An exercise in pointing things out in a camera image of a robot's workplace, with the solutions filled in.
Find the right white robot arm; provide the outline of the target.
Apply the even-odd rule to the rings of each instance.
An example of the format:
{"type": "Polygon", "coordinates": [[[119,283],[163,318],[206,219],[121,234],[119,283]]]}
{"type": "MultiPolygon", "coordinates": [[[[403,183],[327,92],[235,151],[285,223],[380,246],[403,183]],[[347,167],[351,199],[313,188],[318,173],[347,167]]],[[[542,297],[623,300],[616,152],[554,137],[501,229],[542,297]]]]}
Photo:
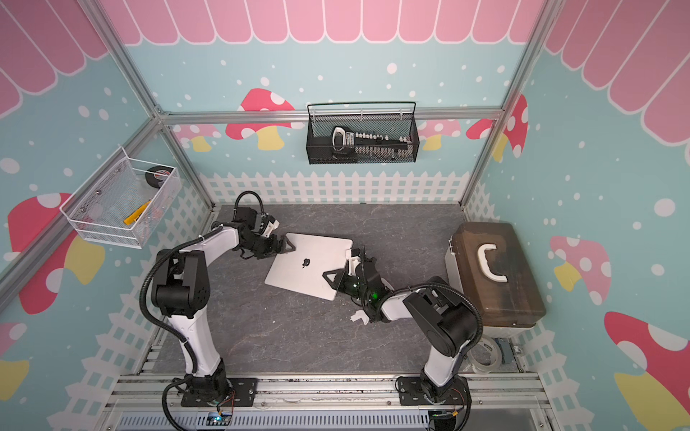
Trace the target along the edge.
{"type": "Polygon", "coordinates": [[[359,307],[352,321],[367,325],[412,319],[429,341],[431,351],[420,376],[402,379],[396,385],[399,393],[436,405],[450,400],[469,404],[468,383],[457,374],[483,337],[483,318],[465,294],[440,277],[394,289],[363,249],[347,251],[344,267],[325,271],[323,279],[359,307]]]}

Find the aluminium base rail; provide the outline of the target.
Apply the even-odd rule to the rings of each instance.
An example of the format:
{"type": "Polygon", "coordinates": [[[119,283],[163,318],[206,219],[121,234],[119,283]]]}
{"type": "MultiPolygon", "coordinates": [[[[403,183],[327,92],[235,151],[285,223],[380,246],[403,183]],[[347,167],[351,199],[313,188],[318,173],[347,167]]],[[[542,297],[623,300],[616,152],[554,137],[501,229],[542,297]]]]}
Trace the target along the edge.
{"type": "MultiPolygon", "coordinates": [[[[466,375],[473,405],[469,430],[557,430],[555,411],[533,373],[466,375]]],[[[161,391],[168,375],[120,378],[96,423],[98,430],[169,430],[161,391]]],[[[440,406],[402,404],[396,375],[257,375],[245,396],[253,405],[183,407],[170,413],[187,430],[428,430],[440,406]]]]}

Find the clear tape roll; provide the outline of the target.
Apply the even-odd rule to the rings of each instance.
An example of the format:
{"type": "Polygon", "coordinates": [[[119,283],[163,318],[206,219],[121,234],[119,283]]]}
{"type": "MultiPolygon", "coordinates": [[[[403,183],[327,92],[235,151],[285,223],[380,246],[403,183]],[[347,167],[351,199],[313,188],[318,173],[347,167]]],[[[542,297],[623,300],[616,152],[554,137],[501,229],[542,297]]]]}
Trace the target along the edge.
{"type": "Polygon", "coordinates": [[[477,374],[490,374],[503,365],[503,352],[495,339],[482,337],[468,352],[467,359],[477,374]]]}

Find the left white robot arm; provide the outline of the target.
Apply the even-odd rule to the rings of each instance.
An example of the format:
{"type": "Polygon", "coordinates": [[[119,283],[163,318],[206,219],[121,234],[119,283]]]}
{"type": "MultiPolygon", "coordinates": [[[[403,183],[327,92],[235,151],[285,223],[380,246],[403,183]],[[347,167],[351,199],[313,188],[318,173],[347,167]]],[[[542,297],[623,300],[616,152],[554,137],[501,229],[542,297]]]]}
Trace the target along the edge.
{"type": "Polygon", "coordinates": [[[243,191],[235,200],[229,222],[216,221],[208,233],[163,249],[145,277],[139,292],[141,313],[178,339],[185,376],[172,387],[192,400],[219,405],[235,394],[208,325],[208,266],[228,251],[240,251],[244,260],[294,251],[296,246],[285,235],[276,235],[279,225],[266,212],[257,192],[243,191]]]}

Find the yellow tool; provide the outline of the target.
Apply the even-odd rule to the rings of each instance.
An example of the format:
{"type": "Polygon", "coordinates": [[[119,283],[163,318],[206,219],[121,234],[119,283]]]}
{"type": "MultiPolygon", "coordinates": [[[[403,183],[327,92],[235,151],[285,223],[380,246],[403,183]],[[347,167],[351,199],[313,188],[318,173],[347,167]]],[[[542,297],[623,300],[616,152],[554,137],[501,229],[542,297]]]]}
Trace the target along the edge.
{"type": "Polygon", "coordinates": [[[143,215],[143,213],[147,210],[148,206],[150,205],[150,200],[141,205],[139,208],[137,208],[135,211],[133,211],[128,217],[126,217],[123,220],[123,223],[125,226],[132,226],[135,224],[138,219],[143,215]]]}

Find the brown lidded storage box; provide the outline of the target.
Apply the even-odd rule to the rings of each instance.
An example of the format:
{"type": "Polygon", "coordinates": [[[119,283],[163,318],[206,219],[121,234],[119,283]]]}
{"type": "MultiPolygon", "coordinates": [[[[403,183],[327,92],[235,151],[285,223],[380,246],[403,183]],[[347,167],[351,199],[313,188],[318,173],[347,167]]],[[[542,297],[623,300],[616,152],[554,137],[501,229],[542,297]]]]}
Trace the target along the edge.
{"type": "Polygon", "coordinates": [[[546,306],[511,224],[464,222],[448,240],[449,285],[477,307],[491,337],[532,329],[546,306]]]}

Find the socket bit set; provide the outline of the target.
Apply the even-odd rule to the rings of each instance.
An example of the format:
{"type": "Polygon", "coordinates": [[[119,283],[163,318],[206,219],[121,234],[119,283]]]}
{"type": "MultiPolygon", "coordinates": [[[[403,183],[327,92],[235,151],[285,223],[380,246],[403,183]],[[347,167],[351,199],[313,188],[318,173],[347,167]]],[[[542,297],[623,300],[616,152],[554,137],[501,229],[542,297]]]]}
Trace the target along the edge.
{"type": "Polygon", "coordinates": [[[336,127],[331,134],[330,149],[334,159],[350,163],[413,162],[415,143],[407,136],[394,139],[388,135],[354,132],[336,127]]]}

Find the black tape roll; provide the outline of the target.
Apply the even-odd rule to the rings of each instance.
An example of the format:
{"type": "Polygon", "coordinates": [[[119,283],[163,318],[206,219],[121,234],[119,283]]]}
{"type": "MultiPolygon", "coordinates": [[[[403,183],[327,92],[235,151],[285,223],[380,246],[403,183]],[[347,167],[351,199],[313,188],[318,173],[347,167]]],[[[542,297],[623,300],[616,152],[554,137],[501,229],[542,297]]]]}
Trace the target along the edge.
{"type": "Polygon", "coordinates": [[[145,172],[145,180],[148,186],[154,189],[161,189],[165,182],[172,175],[172,168],[169,166],[156,165],[145,172]]]}

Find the silver laptop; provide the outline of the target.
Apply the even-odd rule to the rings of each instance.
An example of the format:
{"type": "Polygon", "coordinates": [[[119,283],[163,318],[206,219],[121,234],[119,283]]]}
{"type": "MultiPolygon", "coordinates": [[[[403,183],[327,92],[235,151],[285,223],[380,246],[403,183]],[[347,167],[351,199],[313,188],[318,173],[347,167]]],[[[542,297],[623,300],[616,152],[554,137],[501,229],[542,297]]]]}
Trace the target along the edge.
{"type": "Polygon", "coordinates": [[[333,301],[336,291],[323,273],[345,267],[346,251],[352,248],[352,240],[301,233],[288,233],[286,237],[295,249],[275,257],[264,283],[333,301]]]}

